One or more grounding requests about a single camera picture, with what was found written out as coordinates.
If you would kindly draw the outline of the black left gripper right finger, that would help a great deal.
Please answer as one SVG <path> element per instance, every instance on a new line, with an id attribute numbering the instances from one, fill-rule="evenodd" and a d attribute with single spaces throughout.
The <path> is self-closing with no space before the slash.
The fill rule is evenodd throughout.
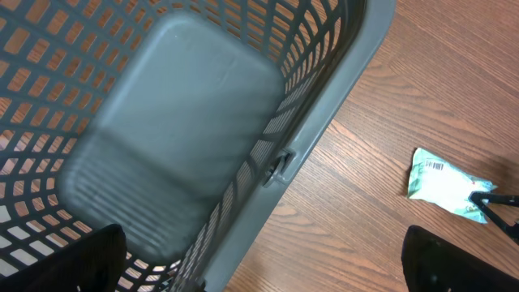
<path id="1" fill-rule="evenodd" d="M 401 262 L 411 292 L 518 292 L 517 278 L 418 225 L 405 234 Z"/>

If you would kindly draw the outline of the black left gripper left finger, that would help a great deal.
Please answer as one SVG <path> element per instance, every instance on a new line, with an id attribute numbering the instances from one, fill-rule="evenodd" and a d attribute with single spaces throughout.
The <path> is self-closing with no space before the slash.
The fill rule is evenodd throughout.
<path id="1" fill-rule="evenodd" d="M 114 291 L 125 270 L 126 256 L 127 240 L 122 227 L 108 225 L 2 279 L 1 290 Z"/>

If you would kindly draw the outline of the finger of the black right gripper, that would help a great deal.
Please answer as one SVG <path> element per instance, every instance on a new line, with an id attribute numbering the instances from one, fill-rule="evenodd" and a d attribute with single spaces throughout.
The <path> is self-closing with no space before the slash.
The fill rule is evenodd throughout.
<path id="1" fill-rule="evenodd" d="M 509 225 L 496 213 L 494 213 L 488 204 L 500 204 L 509 207 L 518 207 L 517 195 L 499 195 L 490 192 L 474 191 L 470 194 L 470 201 L 475 204 L 478 209 L 486 215 L 495 225 L 497 225 L 510 239 L 518 244 L 518 220 L 513 225 Z"/>

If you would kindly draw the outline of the light teal snack packet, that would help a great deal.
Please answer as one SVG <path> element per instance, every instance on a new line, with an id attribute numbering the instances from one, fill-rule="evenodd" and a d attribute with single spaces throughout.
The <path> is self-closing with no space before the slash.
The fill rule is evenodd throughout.
<path id="1" fill-rule="evenodd" d="M 491 181 L 467 174 L 441 157 L 417 148 L 412 158 L 407 198 L 424 200 L 452 214 L 487 224 L 483 212 L 470 201 L 474 191 L 496 189 Z"/>

